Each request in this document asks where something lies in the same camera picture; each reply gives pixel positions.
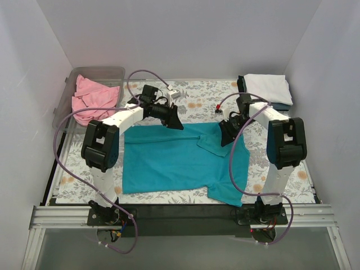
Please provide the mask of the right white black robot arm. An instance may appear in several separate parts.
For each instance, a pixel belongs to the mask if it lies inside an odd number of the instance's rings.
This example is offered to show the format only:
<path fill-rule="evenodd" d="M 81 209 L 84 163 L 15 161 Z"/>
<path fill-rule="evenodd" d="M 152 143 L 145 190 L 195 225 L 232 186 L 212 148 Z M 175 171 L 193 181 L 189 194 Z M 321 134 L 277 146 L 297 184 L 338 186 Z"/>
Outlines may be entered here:
<path fill-rule="evenodd" d="M 235 145 L 244 129 L 253 121 L 267 130 L 266 153 L 270 166 L 261 193 L 253 194 L 255 203 L 236 210 L 240 225 L 287 224 L 283 207 L 284 191 L 291 173 L 307 156 L 304 122 L 276 111 L 265 99 L 238 93 L 238 112 L 223 112 L 219 123 L 221 146 Z"/>

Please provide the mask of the teal t shirt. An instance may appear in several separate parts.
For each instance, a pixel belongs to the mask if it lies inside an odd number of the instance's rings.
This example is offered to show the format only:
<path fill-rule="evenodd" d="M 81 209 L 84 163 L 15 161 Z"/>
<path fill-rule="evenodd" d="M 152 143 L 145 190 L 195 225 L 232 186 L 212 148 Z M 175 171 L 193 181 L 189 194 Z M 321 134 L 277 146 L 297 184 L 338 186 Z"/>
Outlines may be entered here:
<path fill-rule="evenodd" d="M 190 123 L 183 130 L 139 125 L 124 133 L 122 188 L 135 194 L 207 187 L 209 198 L 241 206 L 248 162 L 242 137 L 221 146 L 218 123 Z"/>

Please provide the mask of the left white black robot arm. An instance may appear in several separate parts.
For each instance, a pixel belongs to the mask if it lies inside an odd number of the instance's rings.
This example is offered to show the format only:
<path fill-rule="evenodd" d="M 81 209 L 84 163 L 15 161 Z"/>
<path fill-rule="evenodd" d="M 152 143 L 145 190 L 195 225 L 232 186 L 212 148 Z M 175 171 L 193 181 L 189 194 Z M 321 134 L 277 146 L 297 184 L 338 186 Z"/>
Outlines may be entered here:
<path fill-rule="evenodd" d="M 113 225 L 120 218 L 116 204 L 119 203 L 115 192 L 113 167 L 119 157 L 119 138 L 127 129 L 145 118 L 159 119 L 161 124 L 170 129 L 182 130 L 178 117 L 178 106 L 174 99 L 180 93 L 168 87 L 165 96 L 158 97 L 159 89 L 144 85 L 142 93 L 131 98 L 124 106 L 125 110 L 98 121 L 92 120 L 87 125 L 81 150 L 81 157 L 90 168 L 96 197 L 89 201 L 95 215 L 102 222 Z"/>

